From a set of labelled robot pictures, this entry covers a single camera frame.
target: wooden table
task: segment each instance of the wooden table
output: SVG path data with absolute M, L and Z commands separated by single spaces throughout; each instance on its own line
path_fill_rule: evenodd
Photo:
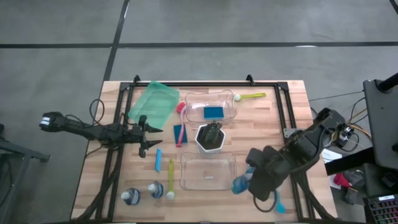
M 312 124 L 312 114 L 303 81 L 288 81 L 290 97 L 298 128 L 307 128 Z M 105 113 L 102 124 L 112 123 L 120 82 L 104 82 L 101 99 L 104 101 Z M 179 87 L 180 100 L 187 93 L 211 93 L 224 90 L 222 87 Z M 226 133 L 224 152 L 232 152 L 236 156 L 236 173 L 245 171 L 245 158 L 250 148 L 262 149 L 266 145 L 278 149 L 283 146 L 279 114 L 275 99 L 275 91 L 271 87 L 231 87 L 233 93 L 249 94 L 266 92 L 263 98 L 248 99 L 237 103 L 237 115 L 232 122 L 223 126 Z M 144 88 L 134 88 L 132 105 L 137 101 Z M 287 111 L 282 95 L 284 111 Z M 99 108 L 97 116 L 102 113 Z M 184 152 L 197 152 L 194 137 L 196 127 L 187 125 L 188 144 L 181 148 L 175 147 L 173 125 L 180 124 L 179 115 L 173 111 L 165 123 L 162 133 L 147 134 L 147 139 L 162 139 L 163 142 L 146 152 L 146 158 L 138 156 L 139 144 L 126 144 L 120 173 L 118 195 L 130 187 L 141 191 L 139 205 L 127 206 L 118 196 L 114 212 L 114 222 L 274 222 L 297 220 L 293 193 L 289 178 L 279 187 L 282 203 L 287 209 L 286 214 L 259 212 L 252 202 L 252 195 L 244 192 L 233 195 L 230 190 L 184 190 L 180 186 L 181 163 Z M 90 142 L 88 152 L 98 148 L 96 141 Z M 154 170 L 156 149 L 163 151 L 162 170 Z M 98 193 L 103 175 L 106 149 L 93 153 L 85 160 L 80 184 L 73 207 L 72 218 L 78 217 L 91 203 Z M 168 201 L 165 197 L 154 199 L 147 191 L 147 186 L 158 180 L 167 192 L 169 159 L 174 159 L 175 200 Z M 316 198 L 332 215 L 336 216 L 335 204 L 331 195 L 325 166 L 322 160 L 308 172 L 310 188 Z M 109 192 L 105 199 L 103 214 L 108 210 Z M 300 194 L 302 207 L 305 209 L 303 193 Z M 262 208 L 272 204 L 272 194 L 266 202 L 258 201 Z

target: white ball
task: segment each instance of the white ball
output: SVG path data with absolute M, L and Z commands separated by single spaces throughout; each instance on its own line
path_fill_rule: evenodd
M 166 194 L 167 200 L 174 200 L 174 197 L 175 197 L 175 194 L 173 191 L 167 192 L 167 194 Z
M 234 100 L 235 101 L 239 101 L 241 99 L 241 95 L 239 95 L 239 94 L 235 94 L 234 95 Z

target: concrete floor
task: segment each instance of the concrete floor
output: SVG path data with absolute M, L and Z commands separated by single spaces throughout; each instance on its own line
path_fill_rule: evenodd
M 0 44 L 111 43 L 123 0 L 0 0 Z M 135 0 L 121 42 L 398 41 L 398 15 L 388 0 Z M 42 113 L 90 121 L 110 49 L 0 49 L 0 123 L 5 137 L 49 153 L 34 161 L 13 223 L 68 220 L 87 141 L 49 134 Z M 305 80 L 310 99 L 362 90 L 362 81 L 398 71 L 398 47 L 119 49 L 111 80 Z M 362 94 L 312 101 L 346 118 Z M 356 107 L 356 112 L 364 103 Z M 366 120 L 359 123 L 369 130 Z M 361 136 L 364 147 L 371 145 Z M 364 221 L 359 205 L 334 192 L 338 215 Z

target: yellow toothbrush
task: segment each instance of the yellow toothbrush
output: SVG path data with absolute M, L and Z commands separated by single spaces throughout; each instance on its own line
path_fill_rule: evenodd
M 173 172 L 174 172 L 174 161 L 169 161 L 169 191 L 166 194 L 168 200 L 174 200 L 175 193 L 173 190 Z
M 256 93 L 256 94 L 248 94 L 248 95 L 235 94 L 234 100 L 235 100 L 235 102 L 239 102 L 245 98 L 255 98 L 255 97 L 262 97 L 262 96 L 267 96 L 267 94 L 266 93 Z

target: black robotic arm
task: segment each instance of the black robotic arm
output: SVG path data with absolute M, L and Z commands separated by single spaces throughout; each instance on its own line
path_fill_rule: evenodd
M 146 123 L 147 117 L 142 115 L 138 124 L 132 124 L 130 130 L 126 130 L 120 123 L 113 124 L 86 124 L 81 121 L 69 119 L 60 112 L 48 112 L 43 114 L 39 124 L 41 130 L 46 132 L 66 131 L 87 138 L 98 140 L 102 146 L 114 149 L 125 143 L 140 143 L 139 156 L 145 158 L 150 147 L 162 142 L 162 140 L 147 141 L 145 132 L 159 133 L 163 130 L 153 128 Z

